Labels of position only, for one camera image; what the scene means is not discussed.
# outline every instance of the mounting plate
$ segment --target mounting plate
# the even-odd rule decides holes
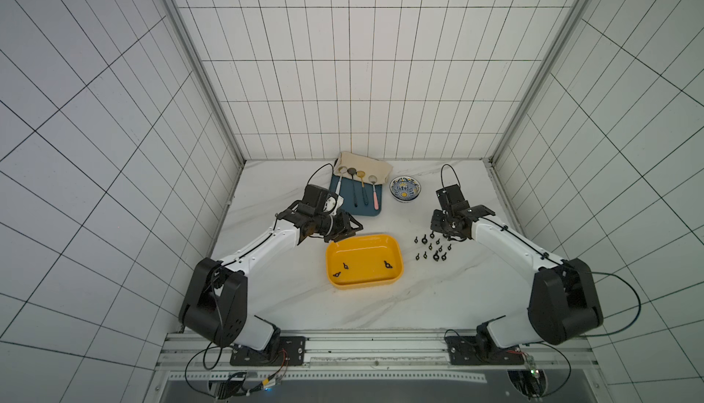
[[[283,336],[279,346],[286,350],[289,355],[289,366],[300,366],[304,364],[305,337]],[[248,347],[234,348],[230,365],[232,366],[278,366],[284,361],[284,353],[281,352],[276,359],[269,362],[259,351]]]
[[[496,353],[483,362],[474,353],[474,347],[467,342],[472,342],[474,336],[448,336],[445,337],[447,352],[450,355],[450,363],[456,366],[477,366],[477,365],[522,365],[523,356],[514,355],[509,352]]]

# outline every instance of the decorative bowl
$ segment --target decorative bowl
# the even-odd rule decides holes
[[[396,177],[389,184],[393,198],[402,203],[412,202],[420,194],[420,183],[413,177]]]

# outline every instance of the yellow plastic container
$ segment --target yellow plastic container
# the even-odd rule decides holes
[[[389,235],[356,236],[331,242],[325,251],[327,278],[340,290],[395,283],[403,275],[403,258]]]

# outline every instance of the beige cloth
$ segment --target beige cloth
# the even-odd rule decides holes
[[[389,175],[392,173],[392,165],[385,161],[370,159],[369,157],[364,157],[362,155],[352,154],[351,152],[343,151],[340,153],[340,157],[337,159],[335,164],[335,169],[333,173],[336,176],[340,175],[340,166],[347,166],[347,168],[354,168],[357,171],[364,171],[364,183],[369,183],[369,176],[375,176],[377,178],[377,185],[383,185],[386,180],[389,179]],[[345,179],[350,179],[351,176],[346,172],[342,174]],[[359,176],[355,176],[354,180],[359,181]]]

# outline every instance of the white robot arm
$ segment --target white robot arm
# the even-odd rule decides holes
[[[543,340],[557,345],[602,325],[601,306],[586,263],[547,252],[511,231],[486,206],[470,206],[459,185],[443,187],[436,194],[441,209],[433,212],[433,231],[447,239],[476,240],[532,285],[526,310],[477,327],[476,350],[480,357]]]
[[[532,284],[530,305],[477,327],[481,358],[523,343],[559,344],[603,323],[594,281],[582,261],[564,261],[508,226],[485,206],[470,207],[459,185],[436,191],[442,210],[435,210],[431,229],[449,240],[477,240]],[[244,248],[219,261],[204,259],[194,270],[179,320],[217,346],[236,343],[272,357],[280,330],[247,313],[247,276],[265,259],[293,249],[318,234],[326,242],[362,230],[340,209],[342,197],[307,185],[302,200],[277,214],[276,221]]]

